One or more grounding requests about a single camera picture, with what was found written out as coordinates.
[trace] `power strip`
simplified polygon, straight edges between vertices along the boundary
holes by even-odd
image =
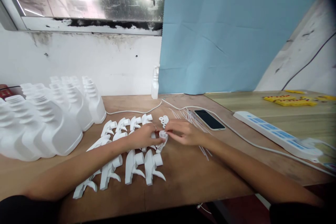
[[[237,111],[233,114],[233,116],[298,158],[308,159],[309,161],[318,163],[319,161],[317,158],[323,155],[321,150],[315,147],[308,148],[302,146],[300,144],[300,139],[288,134],[272,124],[265,122],[249,112]]]

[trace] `left hand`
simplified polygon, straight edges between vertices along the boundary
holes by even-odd
[[[163,138],[152,138],[151,136],[152,132],[158,132],[161,130],[163,130],[161,126],[153,123],[143,125],[141,128],[126,137],[129,141],[130,149],[139,149],[163,143],[165,141]]]

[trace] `smartphone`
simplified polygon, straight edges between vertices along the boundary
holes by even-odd
[[[226,127],[205,110],[194,110],[195,115],[212,131],[225,130]]]

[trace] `spray bottle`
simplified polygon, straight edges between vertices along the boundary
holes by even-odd
[[[159,93],[159,68],[160,65],[154,68],[153,81],[152,81],[152,99],[156,100]]]

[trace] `phone screen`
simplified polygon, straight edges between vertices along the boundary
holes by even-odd
[[[210,128],[217,130],[225,128],[223,124],[217,121],[212,115],[210,115],[205,110],[195,110],[194,111]]]

